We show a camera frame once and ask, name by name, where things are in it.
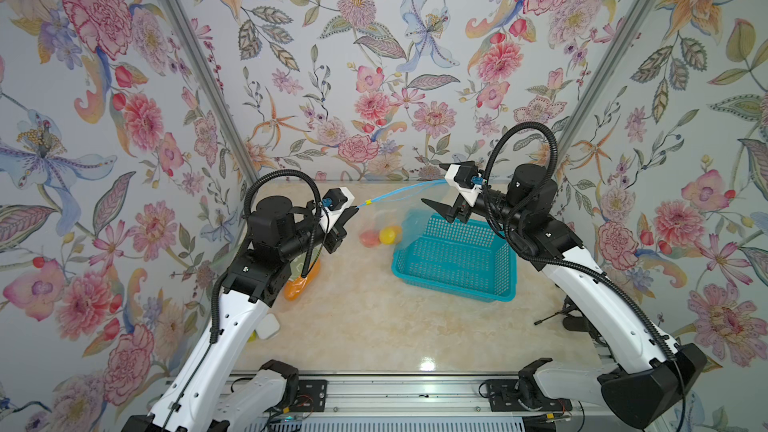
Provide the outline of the teal plastic basket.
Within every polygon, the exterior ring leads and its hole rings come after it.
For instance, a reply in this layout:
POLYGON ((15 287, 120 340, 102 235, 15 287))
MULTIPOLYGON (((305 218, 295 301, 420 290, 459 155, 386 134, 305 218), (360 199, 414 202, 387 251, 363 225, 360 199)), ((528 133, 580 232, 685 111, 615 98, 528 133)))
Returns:
POLYGON ((517 256, 478 220, 449 223, 434 212, 408 214, 391 270, 408 285, 477 301, 516 297, 517 256))

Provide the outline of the clear blue-zipper bag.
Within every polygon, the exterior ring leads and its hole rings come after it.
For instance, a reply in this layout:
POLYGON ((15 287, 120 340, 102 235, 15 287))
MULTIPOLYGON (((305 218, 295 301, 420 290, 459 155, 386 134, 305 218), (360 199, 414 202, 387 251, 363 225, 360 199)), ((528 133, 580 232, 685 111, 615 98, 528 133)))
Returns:
POLYGON ((350 232, 355 241, 367 229, 389 226, 402 228, 402 240, 395 245, 380 244, 366 248, 393 253, 415 241, 426 229, 426 221, 434 211, 421 202, 422 198, 451 204, 456 191, 445 180, 427 182, 371 182, 351 187, 358 212, 351 221, 350 232))

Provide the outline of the large orange mango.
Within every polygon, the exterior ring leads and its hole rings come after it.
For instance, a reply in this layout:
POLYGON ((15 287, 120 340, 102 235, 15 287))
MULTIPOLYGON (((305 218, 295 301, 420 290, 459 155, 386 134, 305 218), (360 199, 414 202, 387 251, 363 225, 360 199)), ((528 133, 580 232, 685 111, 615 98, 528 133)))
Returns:
POLYGON ((294 301, 298 299, 313 280, 307 280, 306 277, 303 277, 302 279, 291 281, 289 278, 282 289, 283 297, 288 301, 294 301))

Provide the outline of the red yellow mango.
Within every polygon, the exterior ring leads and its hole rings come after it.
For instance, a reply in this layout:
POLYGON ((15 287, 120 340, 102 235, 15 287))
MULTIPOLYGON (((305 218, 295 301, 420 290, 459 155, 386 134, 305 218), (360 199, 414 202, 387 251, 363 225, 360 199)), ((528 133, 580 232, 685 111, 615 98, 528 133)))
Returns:
POLYGON ((380 232, 376 229, 367 229, 358 236, 360 243, 366 248, 378 247, 381 244, 380 232))

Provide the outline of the green printed zip-top bag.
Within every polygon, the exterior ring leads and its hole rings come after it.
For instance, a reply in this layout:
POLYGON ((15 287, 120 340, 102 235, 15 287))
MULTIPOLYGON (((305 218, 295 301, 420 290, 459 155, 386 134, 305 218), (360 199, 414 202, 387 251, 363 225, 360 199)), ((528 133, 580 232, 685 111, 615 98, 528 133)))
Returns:
MULTIPOLYGON (((311 260, 310 260, 310 269, 309 269, 308 275, 306 276, 307 280, 313 280, 314 277, 320 272, 321 261, 319 257, 321 255, 321 252, 322 252, 322 249, 320 247, 317 247, 312 251, 311 260)), ((302 272, 303 272, 303 267, 304 267, 306 258, 307 258, 307 254, 302 254, 301 256, 297 257, 291 262, 290 264, 290 269, 291 269, 290 280, 291 281, 296 281, 303 278, 302 272)))

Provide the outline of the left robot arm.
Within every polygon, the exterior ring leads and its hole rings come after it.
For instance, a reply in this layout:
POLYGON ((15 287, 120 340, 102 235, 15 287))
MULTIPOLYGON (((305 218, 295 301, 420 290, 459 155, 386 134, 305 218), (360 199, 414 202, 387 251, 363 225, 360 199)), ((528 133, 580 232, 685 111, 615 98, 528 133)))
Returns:
POLYGON ((334 252, 356 210, 346 187, 296 207, 284 196, 247 200, 247 232, 211 303, 211 323, 181 372, 149 413, 133 415, 126 431, 243 431, 297 395, 298 371, 271 360, 237 391, 224 386, 238 356, 292 275, 297 258, 334 252))

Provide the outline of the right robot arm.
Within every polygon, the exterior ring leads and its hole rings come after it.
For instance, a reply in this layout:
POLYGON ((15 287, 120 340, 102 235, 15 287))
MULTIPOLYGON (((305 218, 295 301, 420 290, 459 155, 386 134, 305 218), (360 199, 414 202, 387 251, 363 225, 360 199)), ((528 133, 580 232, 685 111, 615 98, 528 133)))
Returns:
POLYGON ((600 405, 634 429, 685 405, 707 363, 705 354, 655 325, 600 269, 582 240, 551 215, 557 185, 544 167, 518 166, 503 191, 489 188, 472 162, 441 168, 458 196, 451 205, 433 200, 426 205, 449 223, 467 222, 471 215, 495 219, 516 255, 566 294, 612 352, 614 365, 593 370, 538 359, 518 373, 522 397, 600 405))

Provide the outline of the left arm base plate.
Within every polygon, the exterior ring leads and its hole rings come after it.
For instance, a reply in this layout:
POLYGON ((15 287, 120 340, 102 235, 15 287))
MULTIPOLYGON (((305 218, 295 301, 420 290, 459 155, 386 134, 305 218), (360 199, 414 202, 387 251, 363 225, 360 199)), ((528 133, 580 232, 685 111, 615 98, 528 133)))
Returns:
POLYGON ((321 413, 328 398, 328 381, 323 379, 299 379, 289 390, 289 402, 282 408, 284 413, 321 413))

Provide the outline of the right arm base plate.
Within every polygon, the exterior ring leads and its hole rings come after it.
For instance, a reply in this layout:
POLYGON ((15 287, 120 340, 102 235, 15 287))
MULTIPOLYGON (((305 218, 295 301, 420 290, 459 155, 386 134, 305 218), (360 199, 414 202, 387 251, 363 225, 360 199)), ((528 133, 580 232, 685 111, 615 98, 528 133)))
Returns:
POLYGON ((573 406, 569 400, 546 398, 531 381, 490 379, 478 387, 492 412, 566 413, 573 406))

